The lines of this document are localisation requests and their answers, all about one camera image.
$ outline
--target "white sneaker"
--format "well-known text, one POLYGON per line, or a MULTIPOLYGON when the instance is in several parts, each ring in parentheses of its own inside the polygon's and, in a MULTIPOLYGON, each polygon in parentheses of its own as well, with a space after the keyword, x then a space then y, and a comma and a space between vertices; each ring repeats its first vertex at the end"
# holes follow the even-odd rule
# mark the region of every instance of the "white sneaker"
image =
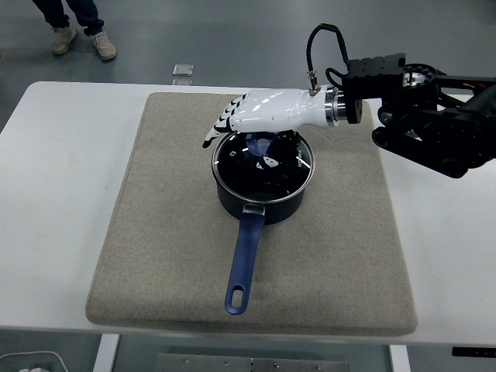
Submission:
POLYGON ((53 44, 52 52, 56 55, 67 53, 71 46, 72 40, 78 35, 78 31, 73 26, 64 27, 63 29, 53 27, 53 44))
POLYGON ((111 60, 112 58, 115 58, 117 50, 115 50, 113 44, 110 43, 105 31, 101 31, 96 35, 91 36, 91 42, 93 43, 93 47, 98 51, 98 54, 100 54, 101 60, 111 60))

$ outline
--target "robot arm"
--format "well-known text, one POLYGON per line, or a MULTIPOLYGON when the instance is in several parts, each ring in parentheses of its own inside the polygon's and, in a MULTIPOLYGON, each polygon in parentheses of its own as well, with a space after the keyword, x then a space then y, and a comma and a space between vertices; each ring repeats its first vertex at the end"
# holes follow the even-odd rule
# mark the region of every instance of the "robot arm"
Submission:
POLYGON ((381 98, 378 116, 384 127, 372 132, 379 147, 453 178, 496 157, 496 78, 448 76, 424 64, 406 64, 403 53, 349 60, 341 32, 327 24, 308 39, 307 63, 310 89, 255 90, 237 98, 203 147, 233 131, 279 133, 304 124, 327 128, 338 120, 359 123, 362 100, 381 98), (325 75, 332 85, 319 86, 311 50, 323 29, 337 35, 347 72, 329 67, 325 75), (468 89, 474 96, 462 102, 442 88, 468 89))

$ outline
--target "glass lid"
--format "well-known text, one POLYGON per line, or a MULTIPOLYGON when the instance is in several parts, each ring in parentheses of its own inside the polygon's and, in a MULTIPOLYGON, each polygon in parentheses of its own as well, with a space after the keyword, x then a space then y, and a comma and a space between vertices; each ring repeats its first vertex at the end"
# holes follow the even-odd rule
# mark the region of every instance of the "glass lid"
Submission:
POLYGON ((212 169, 229 192, 256 202, 302 191, 314 170, 310 147, 297 132, 231 133, 214 151, 212 169))

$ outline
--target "black saucepan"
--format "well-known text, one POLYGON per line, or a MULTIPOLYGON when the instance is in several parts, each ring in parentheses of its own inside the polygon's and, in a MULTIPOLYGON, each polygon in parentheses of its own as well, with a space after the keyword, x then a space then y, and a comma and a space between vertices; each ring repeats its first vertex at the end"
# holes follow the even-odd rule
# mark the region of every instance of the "black saucepan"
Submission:
POLYGON ((225 301, 229 313, 243 314, 248 306, 263 226, 283 221, 298 209, 314 169, 309 145, 293 131, 230 133, 215 148, 212 172, 219 199, 239 220, 225 301), (237 291, 241 299, 234 304, 237 291))

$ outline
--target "table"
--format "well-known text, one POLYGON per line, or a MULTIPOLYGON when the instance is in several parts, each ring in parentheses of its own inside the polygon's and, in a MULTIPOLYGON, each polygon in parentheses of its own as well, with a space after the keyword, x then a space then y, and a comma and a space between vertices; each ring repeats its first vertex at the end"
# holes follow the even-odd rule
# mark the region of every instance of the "table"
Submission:
MULTIPOLYGON (((0 134, 0 328, 170 334, 94 325, 84 315, 143 108, 155 91, 241 95, 249 90, 31 85, 0 134)), ((380 101, 369 103, 374 114, 380 101)), ((386 151, 381 159, 418 327, 400 337, 311 339, 496 345, 496 162, 453 180, 386 151)))

